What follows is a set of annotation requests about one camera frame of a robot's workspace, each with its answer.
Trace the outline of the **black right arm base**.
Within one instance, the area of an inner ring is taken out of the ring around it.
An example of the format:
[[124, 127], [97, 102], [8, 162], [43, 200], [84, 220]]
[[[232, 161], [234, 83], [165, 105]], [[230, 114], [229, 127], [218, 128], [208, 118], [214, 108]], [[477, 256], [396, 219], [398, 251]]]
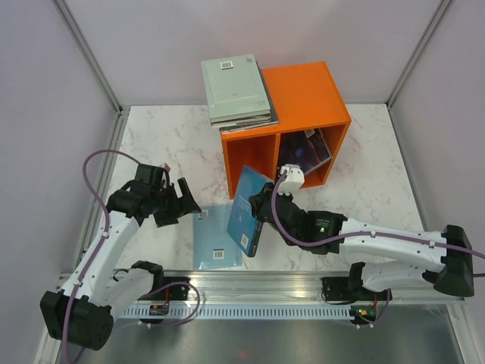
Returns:
[[321, 299], [330, 305], [347, 305], [354, 303], [355, 296], [348, 289], [348, 278], [321, 278]]

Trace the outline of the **light blue book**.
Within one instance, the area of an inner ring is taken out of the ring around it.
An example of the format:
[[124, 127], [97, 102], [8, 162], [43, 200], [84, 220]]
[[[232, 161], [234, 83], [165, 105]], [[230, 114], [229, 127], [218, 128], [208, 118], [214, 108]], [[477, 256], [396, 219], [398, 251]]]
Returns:
[[235, 268], [242, 252], [227, 233], [231, 204], [203, 206], [193, 218], [193, 269]]

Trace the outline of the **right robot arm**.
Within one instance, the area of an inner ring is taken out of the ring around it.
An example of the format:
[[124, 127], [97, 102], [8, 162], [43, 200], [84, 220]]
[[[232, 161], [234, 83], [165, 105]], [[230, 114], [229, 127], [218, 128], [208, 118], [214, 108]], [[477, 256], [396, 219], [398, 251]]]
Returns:
[[305, 211], [291, 195], [274, 192], [272, 183], [249, 197], [252, 216], [276, 230], [289, 246], [315, 255], [358, 253], [385, 263], [356, 262], [346, 279], [357, 299], [370, 292], [414, 284], [431, 286], [452, 297], [474, 295], [472, 247], [462, 227], [443, 231], [399, 231], [381, 228], [329, 211]]

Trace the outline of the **teal ocean cover book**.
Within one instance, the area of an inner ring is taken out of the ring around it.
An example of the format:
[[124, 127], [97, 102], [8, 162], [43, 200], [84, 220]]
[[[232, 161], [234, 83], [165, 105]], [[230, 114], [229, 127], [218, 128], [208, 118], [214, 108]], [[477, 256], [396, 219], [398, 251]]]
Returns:
[[254, 257], [263, 223], [252, 214], [250, 198], [272, 180], [244, 165], [242, 167], [227, 225], [227, 233], [247, 257]]

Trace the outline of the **dark galaxy cover book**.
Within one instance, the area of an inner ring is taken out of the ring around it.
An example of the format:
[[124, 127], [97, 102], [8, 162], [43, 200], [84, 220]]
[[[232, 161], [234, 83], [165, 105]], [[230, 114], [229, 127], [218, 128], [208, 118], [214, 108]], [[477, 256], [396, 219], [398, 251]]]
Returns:
[[277, 166], [297, 165], [304, 175], [308, 175], [330, 162], [332, 157], [320, 129], [300, 130], [283, 138]]

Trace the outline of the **Alice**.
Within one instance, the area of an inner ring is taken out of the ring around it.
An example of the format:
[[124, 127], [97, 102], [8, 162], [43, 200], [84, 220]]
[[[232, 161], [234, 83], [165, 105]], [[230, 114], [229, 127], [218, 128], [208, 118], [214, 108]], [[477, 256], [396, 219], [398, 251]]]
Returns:
[[264, 91], [266, 92], [266, 96], [268, 98], [268, 103], [270, 106], [270, 113], [269, 115], [266, 116], [254, 116], [250, 117], [250, 119], [245, 120], [245, 121], [237, 121], [234, 125], [226, 126], [226, 127], [220, 127], [219, 131], [221, 134], [229, 134], [229, 133], [236, 133], [236, 132], [242, 132], [242, 131], [247, 131], [247, 130], [254, 130], [258, 129], [261, 127], [269, 127], [269, 126], [274, 126], [279, 124], [279, 118], [277, 116], [277, 110], [274, 106], [273, 100], [271, 98], [271, 95], [269, 93], [269, 89], [267, 86], [267, 83], [264, 79], [262, 70], [260, 67], [258, 67], [258, 72], [261, 77], [261, 81], [264, 86]]

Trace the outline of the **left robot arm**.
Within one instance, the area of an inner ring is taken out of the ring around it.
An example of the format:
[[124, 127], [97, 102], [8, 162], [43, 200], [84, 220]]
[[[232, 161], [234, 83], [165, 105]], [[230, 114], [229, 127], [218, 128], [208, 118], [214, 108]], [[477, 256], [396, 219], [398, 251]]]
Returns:
[[140, 298], [156, 300], [166, 289], [161, 265], [139, 260], [126, 275], [109, 279], [127, 244], [143, 222], [157, 227], [177, 224], [184, 215], [199, 213], [185, 178], [175, 184], [168, 172], [140, 164], [135, 177], [108, 198], [107, 217], [94, 243], [59, 291], [44, 293], [40, 309], [51, 338], [90, 350], [100, 350], [115, 320]]

